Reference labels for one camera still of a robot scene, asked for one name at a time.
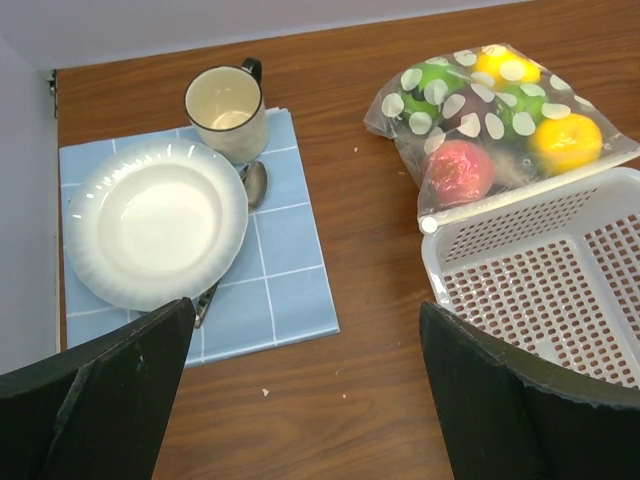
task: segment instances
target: green apple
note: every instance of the green apple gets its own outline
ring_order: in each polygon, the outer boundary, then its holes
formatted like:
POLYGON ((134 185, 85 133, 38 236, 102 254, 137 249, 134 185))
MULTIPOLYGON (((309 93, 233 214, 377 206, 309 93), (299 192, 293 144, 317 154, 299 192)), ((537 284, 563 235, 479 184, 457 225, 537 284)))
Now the green apple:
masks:
POLYGON ((549 97, 542 87, 533 83, 509 85, 497 94, 498 116, 505 126, 505 135, 511 139, 522 139, 530 135, 544 120, 542 106, 549 97))
MULTIPOLYGON (((435 63, 419 63, 407 69, 400 76, 398 93, 404 108, 402 116, 409 122, 412 130, 415 125, 424 125, 425 113, 432 125, 441 120, 442 104, 446 98, 466 85, 466 76, 453 65, 435 63)), ((421 127, 415 133, 423 133, 421 127)))

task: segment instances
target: mug handle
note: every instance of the mug handle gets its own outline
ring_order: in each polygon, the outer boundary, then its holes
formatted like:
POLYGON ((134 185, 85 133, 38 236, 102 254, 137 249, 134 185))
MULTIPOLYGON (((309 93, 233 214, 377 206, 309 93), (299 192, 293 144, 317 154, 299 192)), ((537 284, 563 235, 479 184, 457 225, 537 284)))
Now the mug handle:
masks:
POLYGON ((262 63, 260 60, 247 57, 245 61, 242 62, 242 68, 249 72, 258 84, 262 82, 262 63))

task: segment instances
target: cabinet hinge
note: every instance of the cabinet hinge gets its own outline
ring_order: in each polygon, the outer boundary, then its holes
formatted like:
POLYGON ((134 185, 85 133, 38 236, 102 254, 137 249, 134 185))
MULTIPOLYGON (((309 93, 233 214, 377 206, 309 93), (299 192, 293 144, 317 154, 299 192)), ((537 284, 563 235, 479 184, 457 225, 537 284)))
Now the cabinet hinge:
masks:
POLYGON ((49 94, 53 97, 53 116, 58 118, 58 71, 51 70, 47 75, 47 83, 49 84, 49 94))

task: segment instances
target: orange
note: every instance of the orange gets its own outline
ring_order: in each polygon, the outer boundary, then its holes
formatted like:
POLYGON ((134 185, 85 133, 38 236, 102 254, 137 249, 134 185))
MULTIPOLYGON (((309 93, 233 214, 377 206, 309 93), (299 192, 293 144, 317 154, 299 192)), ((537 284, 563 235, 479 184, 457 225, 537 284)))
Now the orange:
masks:
POLYGON ((502 45, 483 47, 474 71, 491 76, 494 85, 490 86, 497 88, 511 82, 538 83, 540 81, 540 69, 535 63, 502 45))
POLYGON ((550 175, 559 175, 600 158, 602 132, 589 117, 570 113, 564 118, 543 120, 529 139, 550 175))

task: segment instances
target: polka dot bag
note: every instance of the polka dot bag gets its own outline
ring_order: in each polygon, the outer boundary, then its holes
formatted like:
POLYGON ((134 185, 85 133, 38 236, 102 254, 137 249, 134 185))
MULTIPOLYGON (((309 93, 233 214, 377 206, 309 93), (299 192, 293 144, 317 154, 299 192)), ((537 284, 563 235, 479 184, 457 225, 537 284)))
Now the polka dot bag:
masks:
POLYGON ((399 73, 365 117, 420 186, 418 217, 523 189, 640 144, 559 76, 510 45, 430 58, 399 73))

